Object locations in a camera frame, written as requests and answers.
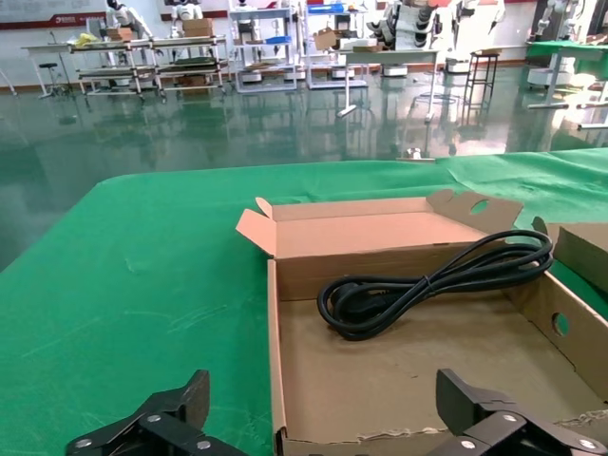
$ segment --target green table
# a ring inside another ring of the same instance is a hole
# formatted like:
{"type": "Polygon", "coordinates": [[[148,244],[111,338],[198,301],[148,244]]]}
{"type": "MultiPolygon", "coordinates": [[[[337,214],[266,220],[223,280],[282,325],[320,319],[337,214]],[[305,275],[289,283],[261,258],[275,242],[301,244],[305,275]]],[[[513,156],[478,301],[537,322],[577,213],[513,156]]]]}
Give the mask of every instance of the green table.
{"type": "MultiPolygon", "coordinates": [[[[528,109],[556,108],[563,109],[571,107],[569,103],[552,103],[553,95],[559,77],[561,59],[572,57],[576,59],[575,69],[577,73],[591,73],[597,79],[608,81],[608,46],[592,46],[573,43],[572,41],[544,41],[531,43],[528,46],[527,56],[537,57],[541,55],[553,55],[556,59],[553,65],[553,74],[549,84],[547,95],[543,104],[529,104],[528,109]]],[[[606,106],[605,100],[608,95],[608,83],[604,83],[603,90],[597,102],[585,101],[584,104],[575,105],[576,108],[602,107],[606,106]]]]}
{"type": "MultiPolygon", "coordinates": [[[[608,220],[608,156],[587,149],[126,176],[99,184],[0,275],[0,455],[60,455],[153,391],[212,376],[206,430],[271,452],[265,255],[235,232],[272,203],[472,189],[521,200],[518,225],[608,220]]],[[[557,268],[597,310],[608,307],[557,268]]]]}
{"type": "Polygon", "coordinates": [[[608,79],[608,46],[592,46],[572,41],[542,41],[528,47],[528,57],[552,55],[558,52],[572,52],[576,56],[576,72],[590,73],[605,81],[608,79]]]}

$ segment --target box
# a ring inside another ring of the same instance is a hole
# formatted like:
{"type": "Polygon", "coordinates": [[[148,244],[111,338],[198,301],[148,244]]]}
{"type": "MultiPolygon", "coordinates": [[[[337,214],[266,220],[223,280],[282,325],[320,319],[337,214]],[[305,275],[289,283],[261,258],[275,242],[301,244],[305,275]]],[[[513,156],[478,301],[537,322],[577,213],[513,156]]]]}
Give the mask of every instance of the box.
{"type": "Polygon", "coordinates": [[[608,223],[545,223],[536,217],[532,226],[553,240],[556,259],[608,293],[608,223]]]}
{"type": "Polygon", "coordinates": [[[608,413],[595,411],[608,399],[608,355],[596,350],[608,346],[608,326],[550,274],[502,292],[437,296],[364,342],[342,339],[318,314],[317,294],[329,282],[429,274],[471,241],[510,229],[521,204],[449,190],[427,198],[256,203],[261,214],[245,210],[237,230],[272,257],[277,453],[428,453],[450,435],[435,408],[441,368],[608,442],[608,413]]]}
{"type": "Polygon", "coordinates": [[[109,36],[111,41],[132,41],[133,40],[133,30],[130,28],[108,28],[107,36],[109,36]]]}
{"type": "Polygon", "coordinates": [[[317,50],[325,50],[329,49],[338,44],[337,37],[335,36],[335,32],[327,27],[323,28],[317,33],[313,35],[314,38],[314,46],[317,50]]]}
{"type": "Polygon", "coordinates": [[[178,78],[178,83],[182,87],[186,87],[185,90],[181,92],[181,95],[184,98],[192,97],[194,95],[200,94],[208,94],[210,92],[210,88],[204,87],[209,86],[204,76],[181,76],[178,78]]]}
{"type": "Polygon", "coordinates": [[[214,36],[213,19],[190,19],[183,21],[183,33],[187,38],[195,36],[214,36]]]}

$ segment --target floor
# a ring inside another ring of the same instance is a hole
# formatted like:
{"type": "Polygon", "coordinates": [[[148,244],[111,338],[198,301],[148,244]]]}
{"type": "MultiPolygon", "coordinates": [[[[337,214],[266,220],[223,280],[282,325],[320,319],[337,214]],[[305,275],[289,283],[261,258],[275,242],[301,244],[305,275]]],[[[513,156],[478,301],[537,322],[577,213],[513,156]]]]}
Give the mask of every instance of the floor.
{"type": "Polygon", "coordinates": [[[43,100],[0,95],[0,269],[96,183],[125,174],[298,162],[395,160],[410,147],[422,157],[502,154],[602,146],[577,132],[603,112],[529,111],[543,92],[525,68],[499,68],[484,108],[463,109],[465,78],[439,77],[434,118],[425,125],[430,74],[370,79],[352,92],[359,106],[344,119],[344,91],[219,93],[138,99],[43,100]]]}

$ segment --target coiled cable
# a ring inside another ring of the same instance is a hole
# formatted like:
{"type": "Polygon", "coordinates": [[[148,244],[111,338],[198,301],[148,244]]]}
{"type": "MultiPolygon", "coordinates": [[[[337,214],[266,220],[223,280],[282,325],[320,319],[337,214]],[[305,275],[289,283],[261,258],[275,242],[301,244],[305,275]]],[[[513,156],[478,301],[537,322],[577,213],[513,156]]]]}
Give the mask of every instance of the coiled cable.
{"type": "Polygon", "coordinates": [[[431,275],[339,278],[321,290],[317,308],[345,339],[370,339],[416,304],[436,295],[500,290],[538,278],[553,263],[552,247],[549,237],[542,233],[504,231],[473,242],[431,275]],[[513,237],[533,238],[541,245],[501,243],[481,253],[475,252],[490,242],[513,237]]]}

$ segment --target cardboard box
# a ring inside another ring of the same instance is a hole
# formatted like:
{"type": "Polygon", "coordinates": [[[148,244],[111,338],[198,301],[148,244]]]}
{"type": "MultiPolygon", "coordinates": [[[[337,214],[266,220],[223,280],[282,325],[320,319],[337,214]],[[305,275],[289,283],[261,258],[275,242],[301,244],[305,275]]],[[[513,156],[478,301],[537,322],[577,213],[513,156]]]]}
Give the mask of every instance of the cardboard box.
{"type": "Polygon", "coordinates": [[[191,19],[182,22],[183,33],[187,38],[195,36],[214,36],[213,19],[191,19]]]}
{"type": "Polygon", "coordinates": [[[107,36],[109,36],[111,41],[132,41],[133,40],[133,30],[130,28],[108,28],[107,36]]]}
{"type": "Polygon", "coordinates": [[[327,27],[323,28],[313,35],[314,46],[317,50],[329,49],[338,44],[338,39],[335,36],[335,32],[327,27]]]}
{"type": "Polygon", "coordinates": [[[532,225],[553,240],[556,259],[608,293],[608,223],[545,223],[536,217],[532,225]]]}
{"type": "Polygon", "coordinates": [[[482,294],[444,294],[388,331],[349,342],[318,314],[344,275],[429,274],[468,243],[510,229],[522,206],[449,190],[428,198],[245,210],[237,230],[268,253],[276,451],[286,456],[418,456],[449,433],[436,413],[438,369],[500,390],[542,419],[608,442],[608,326],[550,274],[482,294]],[[480,214],[473,207],[486,201],[480,214]],[[557,317],[568,319],[566,334],[557,317]]]}

